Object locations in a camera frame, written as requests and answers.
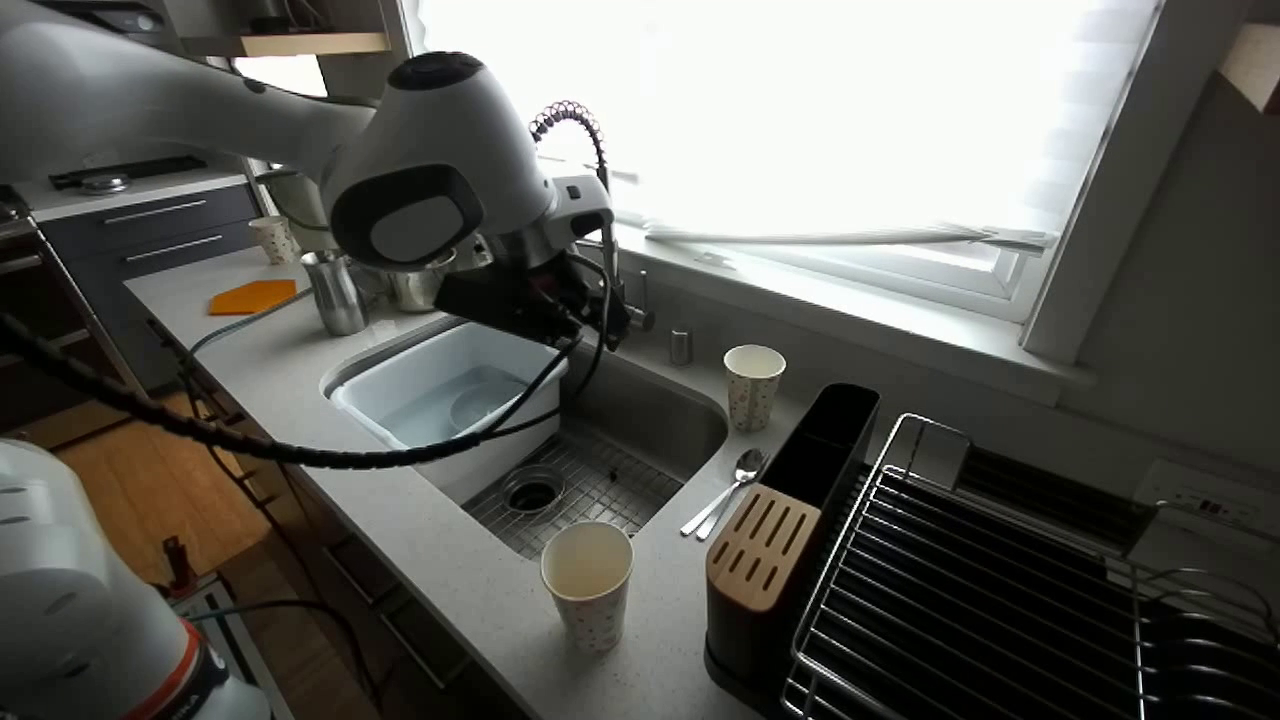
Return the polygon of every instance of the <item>orange object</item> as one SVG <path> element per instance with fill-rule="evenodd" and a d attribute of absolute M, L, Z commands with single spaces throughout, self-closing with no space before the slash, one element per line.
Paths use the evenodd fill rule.
<path fill-rule="evenodd" d="M 252 280 L 209 302 L 209 316 L 262 316 L 296 298 L 296 280 Z"/>

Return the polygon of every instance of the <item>kitchen counter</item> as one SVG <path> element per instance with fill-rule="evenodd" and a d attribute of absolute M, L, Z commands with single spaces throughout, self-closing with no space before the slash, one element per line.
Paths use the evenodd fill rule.
<path fill-rule="evenodd" d="M 221 290 L 290 276 L 255 250 L 206 263 L 127 280 L 139 306 L 194 350 L 229 323 L 206 316 Z M 344 366 L 393 345 L 406 334 L 445 327 L 447 316 L 376 319 L 357 338 L 321 334 L 312 302 L 202 350 L 206 374 L 271 436 L 316 449 L 386 449 L 354 418 L 324 400 Z M 666 345 L 636 334 L 626 352 L 646 368 L 726 404 L 719 368 L 669 368 Z M 436 613 L 480 654 L 496 675 L 540 717 L 758 717 L 719 691 L 703 673 L 703 546 L 676 528 L 703 507 L 734 478 L 745 449 L 776 454 L 800 409 L 779 396 L 762 436 L 729 431 L 726 449 L 676 493 L 636 536 L 626 641 L 608 656 L 575 656 L 563 641 L 553 598 L 533 562 L 490 536 L 466 507 L 412 468 L 337 471 L 304 468 L 316 489 L 420 588 Z"/>
<path fill-rule="evenodd" d="M 54 226 L 54 222 L 74 222 L 74 216 L 93 216 L 93 213 L 132 207 L 132 206 L 155 206 L 155 200 L 174 200 L 174 195 L 221 193 L 221 189 L 237 189 L 243 181 L 250 175 L 242 168 L 194 168 L 194 174 L 166 174 L 166 175 L 132 181 L 124 193 L 62 193 L 45 181 L 27 181 L 27 183 L 14 183 L 14 189 L 32 207 L 38 226 Z"/>

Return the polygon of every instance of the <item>kitchen sink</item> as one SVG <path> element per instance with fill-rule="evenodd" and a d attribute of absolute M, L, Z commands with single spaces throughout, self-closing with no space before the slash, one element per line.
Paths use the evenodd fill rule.
<path fill-rule="evenodd" d="M 553 357 L 544 345 L 460 323 L 357 361 L 327 385 L 327 400 L 393 449 L 415 449 L 485 429 Z M 555 368 L 510 429 L 572 396 L 587 361 L 582 352 Z M 587 392 L 555 420 L 420 471 L 510 548 L 535 558 L 553 532 L 583 522 L 639 532 L 726 436 L 719 404 L 605 352 Z"/>

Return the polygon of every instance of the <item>metal rack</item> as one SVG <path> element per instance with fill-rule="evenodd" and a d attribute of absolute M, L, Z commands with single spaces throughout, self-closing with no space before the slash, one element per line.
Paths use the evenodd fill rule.
<path fill-rule="evenodd" d="M 898 420 L 800 615 L 783 717 L 1276 717 L 1263 598 L 958 493 L 966 454 Z"/>

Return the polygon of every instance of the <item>wall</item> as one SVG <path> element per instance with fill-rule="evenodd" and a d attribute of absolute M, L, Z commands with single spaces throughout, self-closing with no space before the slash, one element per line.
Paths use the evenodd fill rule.
<path fill-rule="evenodd" d="M 1280 478 L 1280 125 L 1214 85 L 1064 409 Z"/>

